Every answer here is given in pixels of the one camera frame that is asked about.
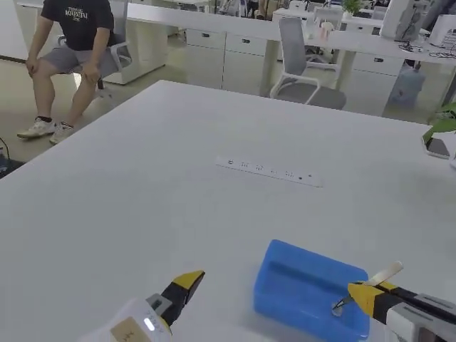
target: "hand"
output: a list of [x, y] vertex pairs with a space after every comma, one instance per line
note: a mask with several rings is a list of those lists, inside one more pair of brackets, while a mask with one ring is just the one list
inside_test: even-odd
[[28, 57], [26, 61], [26, 67], [28, 70], [28, 75], [32, 77], [38, 71], [38, 60], [36, 58]]
[[91, 83], [97, 83], [100, 79], [100, 71], [95, 63], [87, 62], [83, 64], [83, 77]]

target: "blue plastic tray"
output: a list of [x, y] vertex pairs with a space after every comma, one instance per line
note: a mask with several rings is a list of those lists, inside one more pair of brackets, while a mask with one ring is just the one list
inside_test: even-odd
[[367, 278], [358, 267], [272, 240], [256, 278], [254, 309], [325, 341], [364, 340], [369, 318], [356, 303], [340, 317], [331, 305], [348, 295], [348, 283]]

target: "black sock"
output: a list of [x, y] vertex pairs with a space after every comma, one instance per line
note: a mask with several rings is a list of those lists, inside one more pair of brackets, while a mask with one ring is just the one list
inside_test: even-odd
[[73, 126], [72, 126], [72, 125], [69, 125], [69, 124], [68, 124], [68, 123], [66, 123], [65, 121], [62, 121], [62, 122], [61, 122], [61, 124], [62, 124], [62, 125], [65, 125], [65, 126], [68, 126], [68, 127], [71, 127], [71, 128], [73, 128]]
[[52, 122], [52, 118], [48, 118], [47, 116], [38, 116], [37, 118], [40, 119], [41, 121], [44, 121], [45, 123]]

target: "gray shorts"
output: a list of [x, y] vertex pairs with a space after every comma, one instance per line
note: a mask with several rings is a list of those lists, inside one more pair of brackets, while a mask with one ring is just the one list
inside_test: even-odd
[[[74, 51], [67, 45], [57, 46], [50, 53], [43, 56], [42, 59], [48, 61], [55, 66], [59, 73], [77, 73], [78, 67], [90, 60], [92, 51]], [[109, 49], [101, 56], [100, 63], [98, 64], [101, 78], [109, 76], [118, 71], [114, 58]]]

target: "chair armrest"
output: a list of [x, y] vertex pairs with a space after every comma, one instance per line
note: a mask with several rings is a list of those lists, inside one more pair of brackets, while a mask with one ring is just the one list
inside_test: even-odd
[[66, 38], [65, 38], [65, 36], [63, 34], [57, 37], [57, 45], [58, 46], [62, 46], [65, 41], [66, 41]]
[[320, 80], [317, 79], [317, 78], [313, 78], [313, 77], [307, 77], [307, 76], [298, 76], [298, 75], [292, 75], [290, 73], [282, 73], [281, 74], [281, 77], [279, 79], [279, 82], [277, 82], [277, 84], [272, 87], [271, 89], [271, 93], [270, 93], [270, 97], [271, 98], [276, 98], [277, 94], [279, 93], [279, 91], [286, 87], [287, 84], [283, 84], [283, 82], [287, 79], [287, 78], [291, 78], [293, 80], [296, 80], [296, 81], [301, 81], [303, 83], [310, 83], [310, 84], [314, 84], [316, 86], [316, 89], [314, 90], [314, 92], [312, 93], [312, 95], [309, 96], [309, 98], [307, 99], [306, 101], [306, 104], [308, 105], [309, 102], [314, 98], [315, 94], [317, 94], [317, 92], [320, 90], [321, 88], [321, 84], [320, 84]]
[[118, 67], [119, 72], [121, 72], [123, 70], [122, 63], [120, 62], [120, 57], [129, 60], [129, 62], [132, 62], [131, 58], [124, 57], [124, 56], [119, 56], [119, 48], [123, 48], [123, 47], [126, 47], [126, 46], [128, 46], [128, 42], [127, 41], [123, 42], [123, 43], [115, 44], [115, 45], [113, 45], [113, 46], [111, 46], [109, 48], [110, 52], [111, 52], [111, 55], [114, 58], [115, 64]]
[[335, 73], [334, 75], [336, 77], [335, 81], [337, 81], [339, 79], [339, 77], [341, 76], [341, 66], [338, 64], [307, 62], [307, 66], [310, 68], [334, 70], [334, 73]]

